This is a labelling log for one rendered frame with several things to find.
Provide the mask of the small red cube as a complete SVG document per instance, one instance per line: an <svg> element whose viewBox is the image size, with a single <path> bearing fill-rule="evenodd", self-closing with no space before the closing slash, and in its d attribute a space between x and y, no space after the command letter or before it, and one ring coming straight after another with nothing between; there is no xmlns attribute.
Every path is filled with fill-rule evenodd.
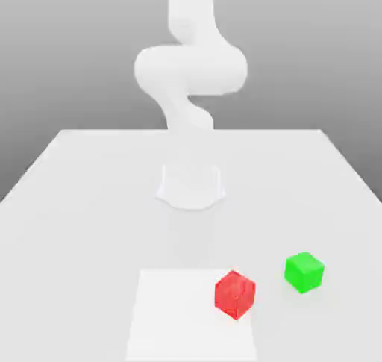
<svg viewBox="0 0 382 362"><path fill-rule="evenodd" d="M234 320L241 319L254 304L256 283L231 270L215 284L214 305Z"/></svg>

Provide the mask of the small green cube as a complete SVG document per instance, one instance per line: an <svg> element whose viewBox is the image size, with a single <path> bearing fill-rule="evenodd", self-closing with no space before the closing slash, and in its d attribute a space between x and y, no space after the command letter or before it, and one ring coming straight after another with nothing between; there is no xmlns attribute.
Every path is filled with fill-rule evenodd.
<svg viewBox="0 0 382 362"><path fill-rule="evenodd" d="M325 265L309 252L300 252L286 259L284 278L300 294L322 284Z"/></svg>

